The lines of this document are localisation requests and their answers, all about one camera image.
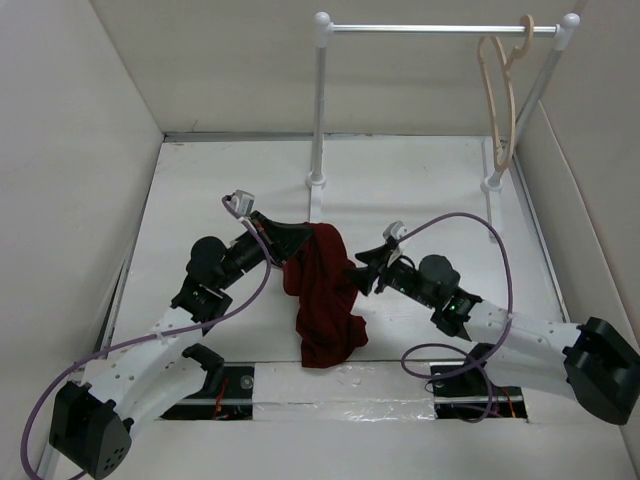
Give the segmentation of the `dark red t shirt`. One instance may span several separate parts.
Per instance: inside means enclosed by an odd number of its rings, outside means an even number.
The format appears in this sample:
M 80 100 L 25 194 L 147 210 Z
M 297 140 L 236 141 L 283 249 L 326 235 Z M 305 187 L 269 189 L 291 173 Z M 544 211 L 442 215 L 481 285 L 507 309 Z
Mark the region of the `dark red t shirt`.
M 345 272 L 354 267 L 339 231 L 327 223 L 311 226 L 312 236 L 283 267 L 283 289 L 298 299 L 296 332 L 301 365 L 339 365 L 368 343 L 366 321 L 352 313 L 358 289 Z

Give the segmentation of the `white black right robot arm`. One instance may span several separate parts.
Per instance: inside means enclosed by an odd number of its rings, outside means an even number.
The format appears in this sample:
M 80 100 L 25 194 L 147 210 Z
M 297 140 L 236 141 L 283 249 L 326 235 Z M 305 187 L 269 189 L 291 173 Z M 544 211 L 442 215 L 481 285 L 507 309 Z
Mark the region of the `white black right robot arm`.
M 509 315 L 461 289 L 459 273 L 441 255 L 428 255 L 413 266 L 385 244 L 356 258 L 362 267 L 345 275 L 362 294 L 391 288 L 431 309 L 432 323 L 445 335 L 474 343 L 476 360 L 461 371 L 470 391 L 525 387 L 574 400 L 613 425 L 629 421 L 639 399 L 639 355 L 609 322 Z

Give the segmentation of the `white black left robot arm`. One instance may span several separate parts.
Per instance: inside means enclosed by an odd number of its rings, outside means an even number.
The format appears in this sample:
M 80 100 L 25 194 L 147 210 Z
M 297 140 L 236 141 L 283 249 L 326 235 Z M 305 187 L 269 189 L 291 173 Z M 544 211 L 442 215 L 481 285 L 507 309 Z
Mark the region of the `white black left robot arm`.
M 50 445 L 93 479 L 111 475 L 141 427 L 194 393 L 212 396 L 222 387 L 223 358 L 203 338 L 232 300 L 226 290 L 265 263 L 282 266 L 311 238 L 305 224 L 273 222 L 258 211 L 231 245 L 214 236 L 195 242 L 187 275 L 148 340 L 125 347 L 109 370 L 56 394 Z

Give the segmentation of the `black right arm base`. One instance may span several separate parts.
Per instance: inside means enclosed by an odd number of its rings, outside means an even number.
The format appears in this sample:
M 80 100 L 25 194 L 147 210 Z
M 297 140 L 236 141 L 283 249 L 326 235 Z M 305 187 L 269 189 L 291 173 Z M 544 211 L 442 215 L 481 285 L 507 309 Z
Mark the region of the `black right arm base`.
M 433 395 L 434 411 L 439 420 L 477 422 L 488 401 L 492 404 L 486 420 L 528 419 L 520 387 L 491 384 L 491 389 L 488 389 L 478 370 L 435 383 L 426 382 L 424 390 Z

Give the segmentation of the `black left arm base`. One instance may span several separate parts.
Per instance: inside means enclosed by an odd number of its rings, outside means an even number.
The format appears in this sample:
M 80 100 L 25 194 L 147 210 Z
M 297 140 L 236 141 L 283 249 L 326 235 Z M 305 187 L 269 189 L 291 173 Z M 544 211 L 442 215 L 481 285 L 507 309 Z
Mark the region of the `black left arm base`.
M 198 362 L 206 377 L 199 391 L 169 408 L 161 419 L 241 421 L 253 418 L 253 363 L 227 363 L 201 344 L 187 348 L 182 356 Z

